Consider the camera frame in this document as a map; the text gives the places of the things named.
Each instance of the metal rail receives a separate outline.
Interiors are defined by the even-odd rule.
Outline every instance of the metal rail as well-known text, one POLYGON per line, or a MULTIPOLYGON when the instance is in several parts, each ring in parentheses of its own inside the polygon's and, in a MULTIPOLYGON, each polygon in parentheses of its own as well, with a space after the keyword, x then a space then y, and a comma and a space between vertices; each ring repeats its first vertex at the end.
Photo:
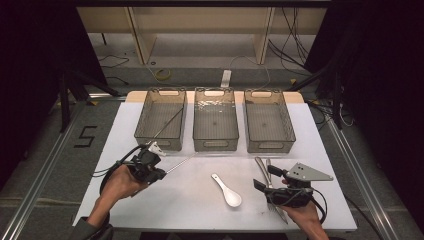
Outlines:
POLYGON ((370 209, 370 212, 377 224, 377 228, 380 231, 380 234, 384 239, 387 240, 397 240, 399 239, 393 224, 389 216, 387 215, 383 205, 378 199, 375 191, 373 190, 370 182, 365 176, 364 171, 362 170, 358 159, 352 151, 352 148, 349 145, 343 131, 339 130, 333 120, 328 122, 330 130, 333 133, 333 136, 340 147, 340 150, 343 153, 343 156, 346 160, 346 163, 349 166, 350 171, 353 174, 353 177, 361 191, 364 200, 370 209))
POLYGON ((81 111, 84 109, 84 105, 85 102, 79 102, 75 106, 68 127, 63 133, 59 134, 58 139, 56 140, 45 163, 43 164, 43 167, 35 178, 34 183, 31 185, 31 188, 28 190, 20 206, 18 207, 12 219, 10 220, 7 229, 4 235, 2 236, 2 240, 17 239, 19 237, 19 234, 24 228, 25 223, 28 220, 32 209, 34 208, 38 197, 40 196, 45 184, 49 179, 51 172, 54 169, 54 166, 56 165, 57 160, 59 159, 62 153, 64 146, 66 145, 69 135, 73 130, 75 121, 77 120, 81 111))

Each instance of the plastic spoon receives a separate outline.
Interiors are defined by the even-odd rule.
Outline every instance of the plastic spoon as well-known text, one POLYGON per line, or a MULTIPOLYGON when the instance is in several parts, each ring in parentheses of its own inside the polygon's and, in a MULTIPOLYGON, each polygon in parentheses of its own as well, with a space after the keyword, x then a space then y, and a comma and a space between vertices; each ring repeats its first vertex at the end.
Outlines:
POLYGON ((215 173, 212 174, 212 178, 215 179, 215 181, 219 184, 219 186, 222 188, 222 192, 224 193, 225 201, 230 205, 231 207, 238 207, 241 204, 241 197, 233 190, 229 189, 225 184, 222 182, 222 180, 216 175, 215 173))

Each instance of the white table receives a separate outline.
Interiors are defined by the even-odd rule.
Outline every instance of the white table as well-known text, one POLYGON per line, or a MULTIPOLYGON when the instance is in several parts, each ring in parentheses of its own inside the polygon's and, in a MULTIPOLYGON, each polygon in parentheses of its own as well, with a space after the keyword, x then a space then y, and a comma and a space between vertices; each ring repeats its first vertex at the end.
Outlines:
MULTIPOLYGON (((240 96, 236 99, 240 138, 235 152, 200 152, 192 159, 157 181, 148 189, 119 201, 111 210, 111 224, 116 228, 142 231, 221 231, 221 232, 288 232, 299 230, 289 219, 286 225, 275 212, 267 208, 263 193, 253 187, 253 179, 265 182, 254 160, 255 156, 271 158, 272 164, 282 168, 301 162, 334 177, 331 182, 312 182, 322 192, 328 204, 327 219, 323 224, 329 231, 354 231, 357 226, 343 197, 323 143, 307 104, 288 104, 296 142, 289 154, 249 154, 246 147, 244 114, 240 96), (218 174, 224 183, 243 199, 237 208, 228 206, 218 184, 211 178, 218 174)), ((169 170, 194 153, 193 95, 185 121, 183 149, 168 152, 157 167, 169 170)), ((142 103, 122 103, 104 146, 96 171, 109 168, 132 148, 142 103)), ((101 178, 93 178, 84 196, 74 225, 81 216, 88 216, 99 196, 101 178)), ((283 187, 281 180, 272 178, 275 187, 283 187)), ((319 194, 314 194, 324 207, 319 194)))

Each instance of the hand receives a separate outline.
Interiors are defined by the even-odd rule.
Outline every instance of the hand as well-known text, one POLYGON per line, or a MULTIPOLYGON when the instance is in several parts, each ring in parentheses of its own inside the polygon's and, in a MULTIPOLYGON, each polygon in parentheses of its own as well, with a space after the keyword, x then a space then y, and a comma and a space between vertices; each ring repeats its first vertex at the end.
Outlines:
POLYGON ((134 192, 141 191, 148 186, 147 183, 136 180, 126 165, 121 165, 107 181, 102 194, 96 200, 87 222, 96 228, 100 228, 110 209, 118 200, 129 197, 134 192))
POLYGON ((328 236, 325 233, 319 221, 317 208, 312 201, 305 207, 291 208, 286 206, 278 206, 287 212, 289 217, 302 229, 310 240, 327 240, 328 236))

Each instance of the transparent plastic bin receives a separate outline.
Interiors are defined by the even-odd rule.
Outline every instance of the transparent plastic bin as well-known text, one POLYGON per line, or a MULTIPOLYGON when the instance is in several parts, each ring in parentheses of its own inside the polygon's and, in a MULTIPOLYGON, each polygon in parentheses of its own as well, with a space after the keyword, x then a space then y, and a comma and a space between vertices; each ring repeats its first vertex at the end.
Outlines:
POLYGON ((290 152, 296 136, 281 90, 245 90, 243 105, 247 152, 290 152))
POLYGON ((138 144, 156 141, 162 150, 181 151, 186 109, 185 89, 149 89, 134 134, 138 144))
POLYGON ((196 88, 193 126, 196 152, 236 151, 238 139, 234 90, 196 88))

